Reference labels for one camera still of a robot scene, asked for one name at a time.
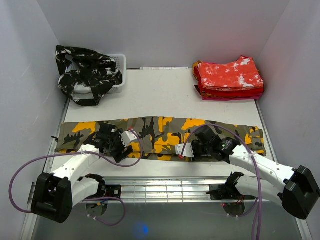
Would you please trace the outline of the orange green camouflage trousers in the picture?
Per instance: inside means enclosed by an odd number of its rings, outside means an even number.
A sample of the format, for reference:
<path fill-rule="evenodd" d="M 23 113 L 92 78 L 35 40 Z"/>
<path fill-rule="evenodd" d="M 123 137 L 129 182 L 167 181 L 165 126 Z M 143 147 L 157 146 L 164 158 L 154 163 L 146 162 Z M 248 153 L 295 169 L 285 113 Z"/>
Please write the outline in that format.
<path fill-rule="evenodd" d="M 78 151 L 84 141 L 91 134 L 98 132 L 104 124 L 105 121 L 62 123 L 55 152 L 66 154 Z M 181 161 L 176 155 L 175 146 L 195 140 L 196 136 L 192 132 L 197 127 L 204 129 L 205 124 L 211 124 L 213 132 L 221 139 L 239 136 L 251 151 L 264 157 L 267 155 L 263 130 L 257 126 L 164 116 L 116 119 L 109 120 L 108 124 L 124 131 L 133 128 L 143 144 L 143 158 L 147 160 Z"/>

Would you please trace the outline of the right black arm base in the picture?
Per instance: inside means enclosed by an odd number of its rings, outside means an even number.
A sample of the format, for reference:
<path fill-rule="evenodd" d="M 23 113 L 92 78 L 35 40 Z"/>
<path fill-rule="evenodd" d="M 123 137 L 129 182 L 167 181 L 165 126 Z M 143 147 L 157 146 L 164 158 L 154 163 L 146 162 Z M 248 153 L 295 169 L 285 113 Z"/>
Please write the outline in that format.
<path fill-rule="evenodd" d="M 210 184 L 206 193 L 211 200 L 254 200 L 251 195 L 241 194 L 234 186 L 225 184 Z"/>

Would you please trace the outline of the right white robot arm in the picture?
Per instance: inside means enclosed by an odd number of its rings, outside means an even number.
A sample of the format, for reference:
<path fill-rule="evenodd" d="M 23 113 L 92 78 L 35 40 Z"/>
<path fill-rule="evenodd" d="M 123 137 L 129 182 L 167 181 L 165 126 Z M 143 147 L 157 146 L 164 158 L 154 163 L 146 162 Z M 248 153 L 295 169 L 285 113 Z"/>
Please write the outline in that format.
<path fill-rule="evenodd" d="M 209 190 L 215 200 L 255 197 L 282 206 L 295 218 L 306 220 L 320 198 L 320 188 L 311 170 L 303 165 L 294 168 L 276 163 L 249 150 L 239 136 L 221 138 L 205 124 L 194 130 L 192 157 L 213 157 L 245 169 L 255 177 L 233 172 L 226 182 Z"/>

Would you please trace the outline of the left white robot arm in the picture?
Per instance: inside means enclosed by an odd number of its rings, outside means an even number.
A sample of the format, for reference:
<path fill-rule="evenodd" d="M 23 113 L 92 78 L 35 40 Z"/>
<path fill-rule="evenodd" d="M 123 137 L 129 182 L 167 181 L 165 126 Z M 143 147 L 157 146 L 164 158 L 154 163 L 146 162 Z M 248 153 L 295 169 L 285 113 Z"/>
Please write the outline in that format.
<path fill-rule="evenodd" d="M 105 154 L 118 164 L 133 152 L 139 139 L 133 130 L 124 131 L 103 124 L 81 145 L 78 152 L 52 173 L 42 173 L 36 181 L 31 212 L 57 223 L 67 220 L 75 205 L 85 199 L 100 200 L 107 195 L 104 178 L 85 172 Z"/>

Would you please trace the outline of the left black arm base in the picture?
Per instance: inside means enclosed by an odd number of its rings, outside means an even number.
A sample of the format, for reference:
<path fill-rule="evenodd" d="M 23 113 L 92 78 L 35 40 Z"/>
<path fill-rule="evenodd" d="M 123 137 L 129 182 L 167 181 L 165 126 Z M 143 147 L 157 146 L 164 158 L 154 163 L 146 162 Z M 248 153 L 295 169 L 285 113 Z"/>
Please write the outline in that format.
<path fill-rule="evenodd" d="M 103 197 L 121 199 L 122 186 L 119 184 L 106 185 L 104 187 Z"/>

